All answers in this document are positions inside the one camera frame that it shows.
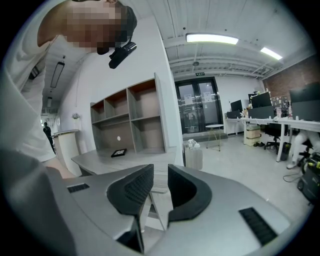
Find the gray desk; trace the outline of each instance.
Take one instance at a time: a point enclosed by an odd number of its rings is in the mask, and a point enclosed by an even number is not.
[[[169,147],[166,153],[135,153],[129,149],[124,156],[112,158],[116,149],[93,150],[72,158],[80,169],[93,175],[116,172],[123,169],[153,164],[154,184],[152,192],[165,193],[168,190],[168,164],[174,164],[177,147]]]

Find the double door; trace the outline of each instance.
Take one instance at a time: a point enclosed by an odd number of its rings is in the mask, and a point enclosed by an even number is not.
[[[222,124],[222,109],[213,78],[175,83],[183,134],[206,131],[208,125]]]

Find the desk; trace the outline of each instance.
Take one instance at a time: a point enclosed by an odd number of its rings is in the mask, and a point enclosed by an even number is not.
[[[76,143],[76,132],[79,130],[66,130],[53,134],[56,157],[61,164],[68,169],[73,175],[80,176],[81,171],[71,158],[78,156],[79,151]]]
[[[274,122],[273,119],[267,118],[267,119],[253,119],[253,118],[226,118],[227,122],[236,123],[237,125],[241,122],[244,125],[244,136],[243,136],[243,144],[246,144],[246,138],[247,138],[247,122],[252,124],[258,124],[258,125],[268,125],[268,124],[279,124],[281,125],[281,136],[280,136],[280,146],[278,155],[276,158],[276,161],[280,161],[282,149],[284,146],[284,137],[285,137],[285,125],[289,126],[290,130],[290,137],[289,137],[289,143],[292,141],[292,129],[301,129],[301,130],[307,130],[307,131],[313,131],[320,133],[320,122],[315,121],[304,121],[304,120],[292,120],[288,119],[286,117],[279,118],[276,122]]]
[[[111,155],[115,150],[111,148],[92,150],[73,157],[72,161],[79,165],[80,169],[94,175],[153,164],[154,180],[151,191],[165,193],[168,190],[168,164],[175,163],[177,147],[167,148],[166,153],[135,153],[134,149],[129,149],[124,156],[112,158]]]

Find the brick wall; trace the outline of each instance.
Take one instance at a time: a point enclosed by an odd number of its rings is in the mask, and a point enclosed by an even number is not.
[[[263,80],[264,88],[268,88],[271,97],[288,96],[290,89],[320,82],[320,61],[316,55]]]

